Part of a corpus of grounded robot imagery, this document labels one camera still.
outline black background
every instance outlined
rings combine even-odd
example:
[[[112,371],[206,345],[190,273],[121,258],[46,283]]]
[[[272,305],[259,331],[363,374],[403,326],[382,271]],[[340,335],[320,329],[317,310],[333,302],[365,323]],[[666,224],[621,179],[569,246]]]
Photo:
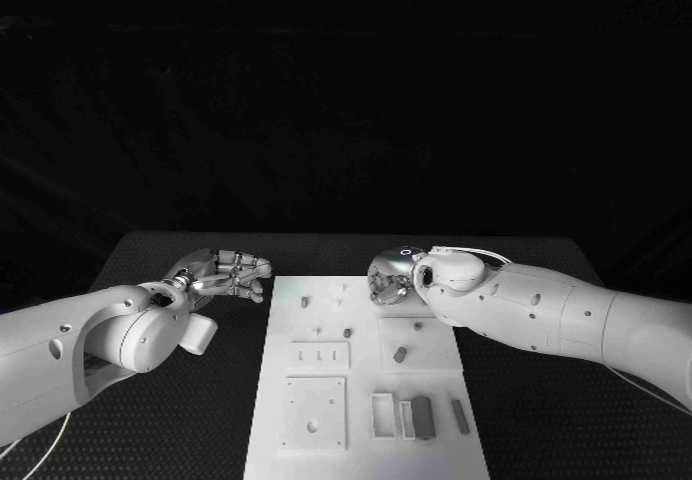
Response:
[[[559,235],[610,287],[689,299],[686,3],[26,10],[4,308],[83,292],[132,230]]]

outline robotic hand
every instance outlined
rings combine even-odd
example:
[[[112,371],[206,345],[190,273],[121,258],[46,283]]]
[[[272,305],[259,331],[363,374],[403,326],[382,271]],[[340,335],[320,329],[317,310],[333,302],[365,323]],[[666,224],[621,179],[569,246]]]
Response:
[[[490,266],[471,252],[503,266]],[[692,305],[615,292],[465,248],[388,250],[367,277],[376,305],[399,303],[415,290],[452,327],[468,327],[520,350],[601,363],[690,413]]]
[[[0,316],[0,446],[150,372],[177,345],[204,353],[216,323],[193,313],[215,295],[262,301],[269,262],[199,250],[164,280],[112,287]]]

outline table surface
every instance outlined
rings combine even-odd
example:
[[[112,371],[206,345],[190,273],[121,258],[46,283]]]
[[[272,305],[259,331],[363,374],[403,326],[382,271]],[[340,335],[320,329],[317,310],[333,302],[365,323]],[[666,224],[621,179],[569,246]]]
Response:
[[[399,245],[487,249],[601,284],[575,243],[556,237],[135,232],[92,290],[158,279],[204,247],[268,258],[278,275],[365,275],[375,255]],[[200,313],[219,331],[206,354],[177,349],[75,411],[34,479],[242,478],[271,291],[272,280],[259,305],[212,301]],[[463,328],[455,337],[490,478],[692,478],[687,415],[595,363],[519,351]],[[19,444],[1,479],[23,478],[60,424]]]

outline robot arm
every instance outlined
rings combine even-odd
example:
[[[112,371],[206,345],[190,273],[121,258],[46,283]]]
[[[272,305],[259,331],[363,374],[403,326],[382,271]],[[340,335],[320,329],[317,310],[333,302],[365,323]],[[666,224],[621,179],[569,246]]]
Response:
[[[163,363],[177,345],[203,354],[216,323],[193,313],[215,295],[262,301],[269,262],[200,250],[164,280],[112,287],[0,316],[0,446],[102,390]]]
[[[692,410],[692,305],[615,292],[529,265],[494,268],[460,250],[434,247],[411,255],[411,287],[398,298],[415,289],[448,325],[529,352],[601,363]]]

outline black cloth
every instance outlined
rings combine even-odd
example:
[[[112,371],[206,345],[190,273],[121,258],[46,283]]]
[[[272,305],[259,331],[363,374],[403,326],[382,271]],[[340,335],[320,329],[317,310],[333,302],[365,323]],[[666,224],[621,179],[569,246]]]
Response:
[[[565,238],[135,232],[92,290],[160,279],[204,247],[259,255],[277,275],[365,276],[375,255],[399,245],[483,248],[601,284]],[[262,304],[216,298],[200,311],[219,324],[203,356],[177,349],[75,411],[36,479],[242,478],[272,284]],[[455,335],[493,479],[692,478],[692,418],[595,363],[514,350],[467,329]],[[24,439],[0,478],[23,477],[60,424]]]

